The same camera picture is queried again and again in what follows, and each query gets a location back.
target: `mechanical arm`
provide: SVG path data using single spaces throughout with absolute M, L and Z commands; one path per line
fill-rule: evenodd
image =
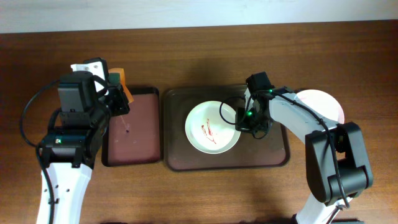
M 79 222 L 95 155 L 109 119 L 130 110 L 122 86 L 110 84 L 104 60 L 95 58 L 72 68 L 72 74 L 60 79 L 61 108 L 53 113 L 40 144 L 36 146 L 26 139 L 22 119 L 20 122 L 22 137 L 36 147 L 42 167 L 37 223 Z M 305 106 L 290 89 L 274 88 L 265 72 L 252 75 L 246 84 L 245 108 L 237 109 L 235 128 L 253 136 L 257 132 L 266 135 L 274 121 L 289 128 L 305 144 L 311 190 L 303 210 L 294 215 L 292 222 L 330 223 L 342 208 L 349 207 L 352 198 L 373 183 L 360 128 L 323 117 Z M 58 114 L 61 127 L 54 125 Z M 337 161 L 336 152 L 345 153 L 345 158 Z

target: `tray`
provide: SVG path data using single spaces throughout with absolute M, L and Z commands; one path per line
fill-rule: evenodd
M 179 88 L 168 91 L 163 100 L 164 161 L 174 171 L 280 167 L 290 159 L 286 129 L 274 122 L 261 140 L 241 133 L 239 141 L 221 154 L 206 154 L 194 148 L 185 135 L 185 120 L 199 103 L 223 101 L 244 94 L 246 85 Z M 228 102 L 232 108 L 244 106 L 242 100 Z

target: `white round object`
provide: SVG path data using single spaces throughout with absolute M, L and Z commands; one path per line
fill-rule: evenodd
M 303 90 L 297 93 L 297 98 L 322 116 L 344 123 L 344 112 L 341 105 L 331 95 L 320 90 Z
M 194 107 L 185 121 L 185 134 L 189 142 L 198 150 L 218 154 L 231 149 L 238 141 L 241 132 L 226 123 L 220 116 L 219 101 L 206 101 Z M 223 117 L 235 122 L 235 110 L 223 104 Z

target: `table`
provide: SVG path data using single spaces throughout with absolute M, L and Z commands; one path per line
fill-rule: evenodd
M 128 85 L 161 95 L 181 86 L 244 83 L 265 70 L 275 86 L 333 95 L 346 121 L 363 130 L 374 185 L 338 218 L 368 223 L 398 219 L 398 22 L 330 22 L 178 29 L 99 30 L 0 35 L 0 222 L 35 222 L 41 177 L 18 120 L 31 96 L 70 72 L 70 64 L 103 57 L 124 68 Z M 25 120 L 28 137 L 46 133 L 59 106 L 44 93 Z M 283 168 L 175 173 L 163 163 L 109 168 L 101 152 L 88 185 L 81 223 L 238 223 L 290 218 L 310 191 L 304 145 L 289 133 Z

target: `orange object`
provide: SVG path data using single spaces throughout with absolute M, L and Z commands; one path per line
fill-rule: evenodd
M 129 100 L 129 103 L 133 102 L 134 99 L 132 98 L 130 91 L 126 87 L 126 76 L 124 75 L 124 69 L 123 68 L 111 68 L 108 70 L 108 72 L 120 74 L 120 84 L 122 84 L 122 86 L 123 86 L 123 91 L 126 94 L 127 99 Z

